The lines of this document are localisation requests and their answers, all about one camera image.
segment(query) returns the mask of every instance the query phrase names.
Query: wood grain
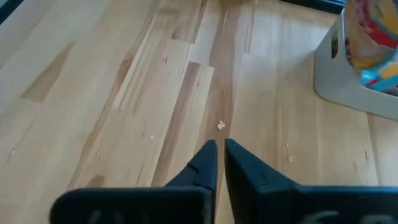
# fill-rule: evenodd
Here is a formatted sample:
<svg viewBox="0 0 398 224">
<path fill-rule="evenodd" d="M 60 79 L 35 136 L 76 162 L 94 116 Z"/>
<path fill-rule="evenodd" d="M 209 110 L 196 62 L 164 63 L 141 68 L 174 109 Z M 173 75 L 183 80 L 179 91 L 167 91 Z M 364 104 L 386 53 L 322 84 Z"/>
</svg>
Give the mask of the wood grain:
<svg viewBox="0 0 398 224">
<path fill-rule="evenodd" d="M 276 0 L 24 1 L 0 26 L 2 223 L 47 223 L 75 188 L 162 186 L 207 139 L 217 223 L 233 222 L 224 138 L 301 184 L 396 185 L 398 122 L 313 90 L 335 19 Z"/>
</svg>

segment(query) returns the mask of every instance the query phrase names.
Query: black plastic part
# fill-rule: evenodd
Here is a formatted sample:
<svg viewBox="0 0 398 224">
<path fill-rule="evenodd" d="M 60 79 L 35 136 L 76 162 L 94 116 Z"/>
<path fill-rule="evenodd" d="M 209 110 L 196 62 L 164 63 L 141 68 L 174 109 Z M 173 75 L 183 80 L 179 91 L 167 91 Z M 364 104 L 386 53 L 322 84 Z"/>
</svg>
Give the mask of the black plastic part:
<svg viewBox="0 0 398 224">
<path fill-rule="evenodd" d="M 302 186 L 232 139 L 225 147 L 235 223 L 398 223 L 397 187 Z"/>
<path fill-rule="evenodd" d="M 24 0 L 7 0 L 2 6 L 0 6 L 0 25 L 23 1 Z"/>
<path fill-rule="evenodd" d="M 344 8 L 345 0 L 282 0 L 313 9 L 318 9 L 333 14 L 340 14 Z"/>
<path fill-rule="evenodd" d="M 163 188 L 79 189 L 62 195 L 50 223 L 214 223 L 217 146 L 208 141 Z"/>
</svg>

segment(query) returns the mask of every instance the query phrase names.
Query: wooden floor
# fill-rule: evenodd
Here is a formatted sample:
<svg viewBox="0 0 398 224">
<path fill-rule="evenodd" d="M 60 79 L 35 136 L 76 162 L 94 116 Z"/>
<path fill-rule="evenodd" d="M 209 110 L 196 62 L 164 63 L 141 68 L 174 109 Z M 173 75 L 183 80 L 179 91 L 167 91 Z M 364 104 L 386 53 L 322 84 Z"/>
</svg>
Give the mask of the wooden floor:
<svg viewBox="0 0 398 224">
<path fill-rule="evenodd" d="M 46 223 L 70 189 L 164 185 L 206 139 L 217 223 L 233 220 L 224 138 L 301 184 L 398 185 L 398 123 L 313 90 L 335 19 L 271 0 L 24 1 L 0 26 L 1 223 Z"/>
</svg>

